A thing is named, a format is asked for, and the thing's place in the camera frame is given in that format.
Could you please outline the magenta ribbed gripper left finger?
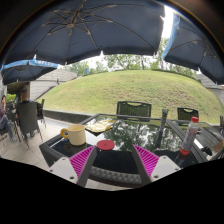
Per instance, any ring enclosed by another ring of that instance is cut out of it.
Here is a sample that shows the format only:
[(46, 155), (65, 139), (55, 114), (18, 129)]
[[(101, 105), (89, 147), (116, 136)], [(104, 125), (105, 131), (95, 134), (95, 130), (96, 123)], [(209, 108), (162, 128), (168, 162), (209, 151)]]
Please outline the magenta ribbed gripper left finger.
[(49, 168), (49, 172), (84, 187), (96, 155), (96, 147), (90, 146), (70, 158), (61, 157)]

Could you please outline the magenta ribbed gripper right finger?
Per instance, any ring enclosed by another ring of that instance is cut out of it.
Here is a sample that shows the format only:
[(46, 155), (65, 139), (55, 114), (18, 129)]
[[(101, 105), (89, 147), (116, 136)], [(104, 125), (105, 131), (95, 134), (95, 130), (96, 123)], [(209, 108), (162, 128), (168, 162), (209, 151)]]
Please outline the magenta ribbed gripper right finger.
[(137, 169), (143, 185), (157, 181), (180, 170), (168, 156), (157, 156), (145, 148), (134, 145), (132, 148)]

